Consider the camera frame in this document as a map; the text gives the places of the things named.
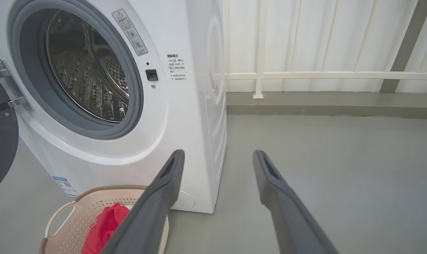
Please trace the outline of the grey steel post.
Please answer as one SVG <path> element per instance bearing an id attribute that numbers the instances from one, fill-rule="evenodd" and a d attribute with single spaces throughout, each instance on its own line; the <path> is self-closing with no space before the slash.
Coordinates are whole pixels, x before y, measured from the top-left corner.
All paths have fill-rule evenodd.
<path id="1" fill-rule="evenodd" d="M 399 38 L 393 47 L 384 73 L 380 93 L 395 93 L 402 79 L 421 79 L 422 74 L 406 71 L 407 64 L 427 19 L 427 0 L 412 0 Z"/>

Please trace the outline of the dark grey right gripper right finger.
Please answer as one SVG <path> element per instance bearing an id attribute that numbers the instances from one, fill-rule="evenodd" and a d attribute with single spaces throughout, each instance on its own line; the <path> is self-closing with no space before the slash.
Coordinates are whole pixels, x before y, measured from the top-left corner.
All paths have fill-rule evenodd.
<path id="1" fill-rule="evenodd" d="M 339 254 L 268 155 L 253 153 L 261 203 L 271 212 L 280 254 Z"/>

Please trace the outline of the white front-load washing machine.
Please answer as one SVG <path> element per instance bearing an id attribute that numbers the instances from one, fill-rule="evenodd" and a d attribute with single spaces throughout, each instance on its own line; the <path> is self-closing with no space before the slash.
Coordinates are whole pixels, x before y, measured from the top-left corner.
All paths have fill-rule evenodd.
<path id="1" fill-rule="evenodd" d="M 68 196 L 148 186 L 185 152 L 175 210 L 213 213 L 227 148 L 224 0 L 0 0 L 0 83 Z"/>

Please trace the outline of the cream perforated laundry basket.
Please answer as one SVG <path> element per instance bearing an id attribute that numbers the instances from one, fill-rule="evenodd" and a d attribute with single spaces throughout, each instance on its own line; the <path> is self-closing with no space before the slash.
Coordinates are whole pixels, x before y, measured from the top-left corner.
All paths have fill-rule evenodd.
<path id="1" fill-rule="evenodd" d="M 39 254 L 81 254 L 90 226 L 102 211 L 114 204 L 132 208 L 144 194 L 147 186 L 102 186 L 84 192 L 74 201 L 60 207 L 49 220 Z M 55 233 L 51 229 L 60 214 L 70 209 L 69 215 Z"/>

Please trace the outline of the white metal railing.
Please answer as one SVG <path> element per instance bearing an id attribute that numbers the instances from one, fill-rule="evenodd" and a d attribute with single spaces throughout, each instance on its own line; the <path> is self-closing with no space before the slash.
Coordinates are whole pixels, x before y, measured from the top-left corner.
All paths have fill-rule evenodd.
<path id="1" fill-rule="evenodd" d="M 226 90 L 379 92 L 412 0 L 225 0 Z M 427 19 L 396 93 L 427 93 Z"/>

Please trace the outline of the red fleece garment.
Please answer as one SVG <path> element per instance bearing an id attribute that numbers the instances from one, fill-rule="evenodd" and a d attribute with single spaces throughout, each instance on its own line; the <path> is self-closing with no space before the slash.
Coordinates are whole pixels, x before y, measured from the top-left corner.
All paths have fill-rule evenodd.
<path id="1" fill-rule="evenodd" d="M 99 254 L 132 207 L 116 203 L 104 208 L 90 225 L 81 254 Z"/>

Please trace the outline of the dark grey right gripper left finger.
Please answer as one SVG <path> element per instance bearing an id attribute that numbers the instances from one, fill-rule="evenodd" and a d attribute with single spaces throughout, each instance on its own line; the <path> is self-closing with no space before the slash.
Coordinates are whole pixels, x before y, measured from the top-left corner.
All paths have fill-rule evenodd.
<path id="1" fill-rule="evenodd" d="M 174 151 L 100 254 L 158 254 L 168 210 L 178 199 L 185 153 Z"/>

